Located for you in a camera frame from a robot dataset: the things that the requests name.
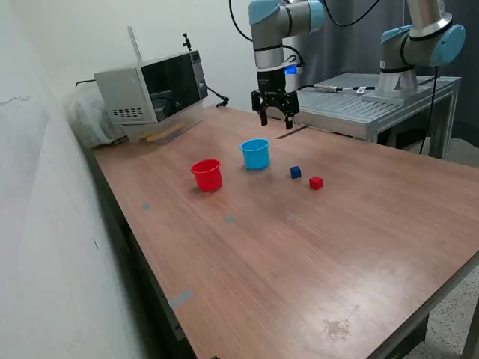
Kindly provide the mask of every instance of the plastic bag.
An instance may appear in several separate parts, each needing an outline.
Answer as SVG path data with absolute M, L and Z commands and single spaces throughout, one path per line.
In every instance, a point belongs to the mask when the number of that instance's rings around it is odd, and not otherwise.
M 73 132 L 87 147 L 110 144 L 125 136 L 121 126 L 110 120 L 96 82 L 78 85 L 68 113 Z

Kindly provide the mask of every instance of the blue cube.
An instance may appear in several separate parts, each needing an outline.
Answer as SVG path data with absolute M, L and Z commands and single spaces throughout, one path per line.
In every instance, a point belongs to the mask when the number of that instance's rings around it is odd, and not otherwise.
M 291 178 L 300 178 L 301 177 L 301 168 L 294 166 L 291 168 Z

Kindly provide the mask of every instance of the gray curtain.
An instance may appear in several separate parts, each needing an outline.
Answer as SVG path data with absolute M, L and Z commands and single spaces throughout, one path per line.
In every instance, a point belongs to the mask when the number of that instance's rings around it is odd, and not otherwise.
M 360 17 L 373 0 L 326 0 L 337 22 L 348 23 Z M 464 50 L 451 65 L 439 69 L 440 76 L 463 78 L 453 137 L 479 147 L 479 1 L 446 0 L 454 22 L 466 27 Z M 379 73 L 380 39 L 385 30 L 410 24 L 407 0 L 382 0 L 361 22 L 339 28 L 329 19 L 314 34 L 302 37 L 300 49 L 306 67 L 301 82 L 313 84 L 341 73 Z M 430 68 L 419 68 L 419 75 L 432 75 Z

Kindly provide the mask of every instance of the speckled floor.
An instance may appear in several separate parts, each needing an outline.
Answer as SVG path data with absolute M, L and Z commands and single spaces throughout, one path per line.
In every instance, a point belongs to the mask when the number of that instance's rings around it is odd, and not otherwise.
M 424 147 L 427 153 L 429 141 Z M 418 152 L 418 145 L 411 151 Z M 462 140 L 453 140 L 448 160 L 479 167 L 479 149 Z M 472 314 L 479 297 L 477 267 L 430 315 L 426 341 L 417 346 L 406 359 L 455 359 L 466 342 Z

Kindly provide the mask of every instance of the red cup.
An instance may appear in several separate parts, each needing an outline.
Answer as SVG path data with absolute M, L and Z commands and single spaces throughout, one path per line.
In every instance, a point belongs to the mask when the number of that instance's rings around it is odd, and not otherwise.
M 222 173 L 219 170 L 219 159 L 202 159 L 196 162 L 191 171 L 195 175 L 198 189 L 202 192 L 213 192 L 223 185 Z

